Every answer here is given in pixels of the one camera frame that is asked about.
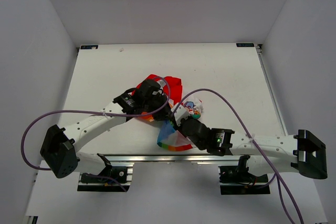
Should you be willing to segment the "colourful children's zip jacket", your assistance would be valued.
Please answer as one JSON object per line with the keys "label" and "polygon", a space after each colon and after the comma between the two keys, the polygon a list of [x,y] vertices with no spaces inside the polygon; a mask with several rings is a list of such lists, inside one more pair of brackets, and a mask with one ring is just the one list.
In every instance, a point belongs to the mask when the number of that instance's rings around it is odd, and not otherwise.
{"label": "colourful children's zip jacket", "polygon": [[155,74],[149,75],[138,84],[131,96],[135,98],[140,94],[140,89],[144,88],[144,84],[152,84],[153,82],[160,86],[159,91],[154,92],[153,97],[146,101],[143,108],[138,110],[136,114],[143,114],[142,119],[149,122],[163,121],[157,137],[159,147],[173,152],[192,149],[191,141],[174,128],[167,115],[175,109],[177,104],[180,104],[180,107],[183,107],[193,118],[198,120],[203,111],[202,101],[194,95],[190,95],[182,102],[181,99],[187,95],[186,90],[183,89],[182,80],[171,76],[161,79]]}

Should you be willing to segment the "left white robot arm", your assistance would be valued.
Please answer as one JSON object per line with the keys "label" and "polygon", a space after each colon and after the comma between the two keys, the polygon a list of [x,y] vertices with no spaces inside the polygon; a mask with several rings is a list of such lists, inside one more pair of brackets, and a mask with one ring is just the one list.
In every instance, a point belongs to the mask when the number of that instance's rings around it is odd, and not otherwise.
{"label": "left white robot arm", "polygon": [[81,149],[90,141],[131,120],[153,116],[164,120],[170,112],[171,96],[169,84],[164,91],[156,80],[146,79],[139,87],[131,88],[115,97],[99,112],[72,125],[51,126],[46,133],[40,154],[57,178],[64,178],[72,172],[80,172],[104,182],[110,179],[112,165],[102,154],[88,154]]}

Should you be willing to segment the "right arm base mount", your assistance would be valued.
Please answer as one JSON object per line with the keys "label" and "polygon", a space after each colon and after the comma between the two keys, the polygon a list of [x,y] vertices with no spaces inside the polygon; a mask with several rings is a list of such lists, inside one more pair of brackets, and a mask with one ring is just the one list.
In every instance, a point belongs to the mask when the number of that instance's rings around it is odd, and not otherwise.
{"label": "right arm base mount", "polygon": [[249,172],[247,162],[250,155],[241,156],[237,165],[219,167],[221,195],[269,195],[267,175],[255,176]]}

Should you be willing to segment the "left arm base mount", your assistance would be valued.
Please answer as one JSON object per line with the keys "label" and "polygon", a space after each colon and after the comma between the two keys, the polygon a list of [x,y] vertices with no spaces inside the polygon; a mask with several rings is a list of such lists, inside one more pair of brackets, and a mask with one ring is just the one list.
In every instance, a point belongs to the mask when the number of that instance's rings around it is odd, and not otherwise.
{"label": "left arm base mount", "polygon": [[103,155],[98,154],[98,160],[104,164],[98,172],[84,172],[80,174],[77,191],[126,193],[130,188],[128,179],[130,166],[112,165]]}

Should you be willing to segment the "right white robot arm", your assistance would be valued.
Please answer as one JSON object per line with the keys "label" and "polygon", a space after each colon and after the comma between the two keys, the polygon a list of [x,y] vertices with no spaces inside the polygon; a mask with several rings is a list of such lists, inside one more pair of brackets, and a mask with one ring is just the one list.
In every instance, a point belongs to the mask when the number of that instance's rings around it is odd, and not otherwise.
{"label": "right white robot arm", "polygon": [[247,182],[255,176],[294,172],[312,179],[326,179],[326,145],[308,130],[282,137],[256,137],[230,129],[209,128],[188,116],[179,122],[171,120],[174,129],[187,137],[199,150],[215,156],[248,156],[238,166],[238,177]]}

